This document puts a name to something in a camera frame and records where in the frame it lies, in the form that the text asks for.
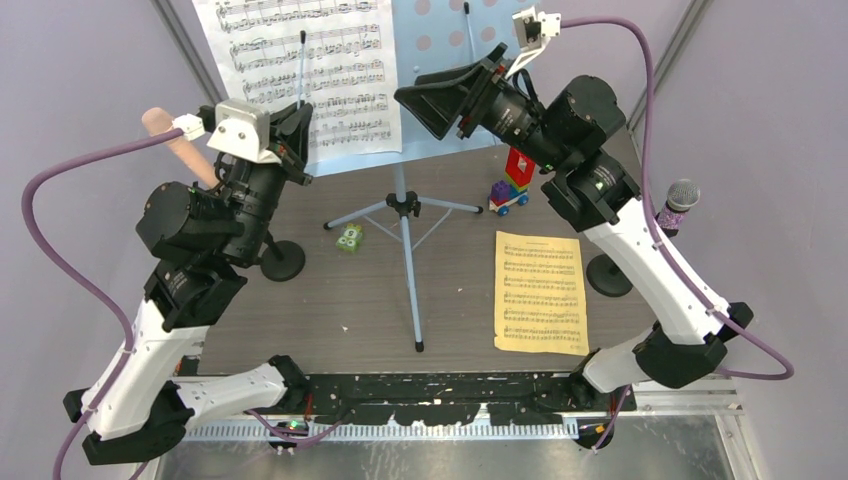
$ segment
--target white sheet music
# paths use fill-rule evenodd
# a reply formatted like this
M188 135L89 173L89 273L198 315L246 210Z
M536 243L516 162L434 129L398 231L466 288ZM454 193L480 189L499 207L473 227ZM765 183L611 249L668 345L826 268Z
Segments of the white sheet music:
M193 0L231 98L315 107L309 162L401 150L391 0Z

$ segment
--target tripod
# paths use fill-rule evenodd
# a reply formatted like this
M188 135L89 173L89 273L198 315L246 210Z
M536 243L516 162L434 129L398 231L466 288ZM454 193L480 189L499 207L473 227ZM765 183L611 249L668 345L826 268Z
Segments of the tripod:
M377 202L370 207L365 207L362 210L357 210L349 215L345 215L325 223L324 229L330 230L333 227L350 222L351 220L355 220L359 217L365 217L365 219L374 224L374 226L403 244L403 260L406 265L406 286L409 288L409 304L412 309L412 326L415 330L415 351L423 352L424 339L421 336L421 320L418 315L418 291L415 288L415 269L412 261L412 251L421 245L421 242L430 236L430 234L433 233L433 231L435 231L436 228L438 228L439 225L448 218L452 211L461 210L464 212L480 214L483 213L483 207L462 205L460 203L419 197L415 192L406 191L406 178L403 173L403 165L396 163L392 166L392 170L395 178L395 193L390 193L384 201ZM415 242L415 245L413 245L409 235L409 214L412 213L417 217L421 211L421 205L447 208L448 211L442 216L442 218L439 219L438 222L436 222L435 225L433 225L432 228L430 228L430 230L427 231L427 233ZM392 233L388 228L368 217L369 214L383 208L392 208L398 213L398 216L400 217L400 238L398 238L398 236Z

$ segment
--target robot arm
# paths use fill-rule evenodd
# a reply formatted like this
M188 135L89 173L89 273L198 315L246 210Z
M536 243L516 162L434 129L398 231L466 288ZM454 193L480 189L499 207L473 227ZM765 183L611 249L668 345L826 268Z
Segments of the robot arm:
M539 21L530 16L522 23L532 26ZM614 92L599 78L580 76L544 107L529 73L514 71L515 64L503 59L505 51L506 45L500 44L476 64L423 75L414 86L399 89L395 99L436 138L444 138L459 119L460 138L482 126L524 153L542 173L553 173L541 187L548 203L615 261L657 315L649 331L591 353L575 372L576 381L607 393L647 379L680 388L713 372L735 332L704 310L655 249L638 185L601 148L625 123ZM510 84L505 72L513 71ZM526 92L519 89L518 78L524 80ZM750 309L744 303L729 304L695 274L664 235L662 240L704 289L713 308L747 326L753 317Z
M286 181L302 185L312 107L269 115L239 100L201 109L210 146L235 158L224 180L204 191L164 184L148 199L136 231L160 261L144 288L133 323L134 348L115 383L88 417L83 450L92 465L156 458L206 422L280 402L300 403L307 380L289 357L180 388L169 381L196 350L247 282L232 265L259 263L268 224ZM98 394L125 353L116 352L101 378L64 400L72 421Z

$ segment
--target yellow sheet music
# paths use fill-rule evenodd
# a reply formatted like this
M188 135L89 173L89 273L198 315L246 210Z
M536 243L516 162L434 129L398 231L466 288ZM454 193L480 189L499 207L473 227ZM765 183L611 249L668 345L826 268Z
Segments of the yellow sheet music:
M589 353L586 290L576 238L497 232L495 347Z

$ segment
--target red toy block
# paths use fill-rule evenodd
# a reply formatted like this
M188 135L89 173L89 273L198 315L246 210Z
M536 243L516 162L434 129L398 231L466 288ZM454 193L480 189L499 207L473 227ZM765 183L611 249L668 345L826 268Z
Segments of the red toy block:
M507 180L516 190L526 190L533 179L533 162L514 148L509 149L509 157L506 160Z

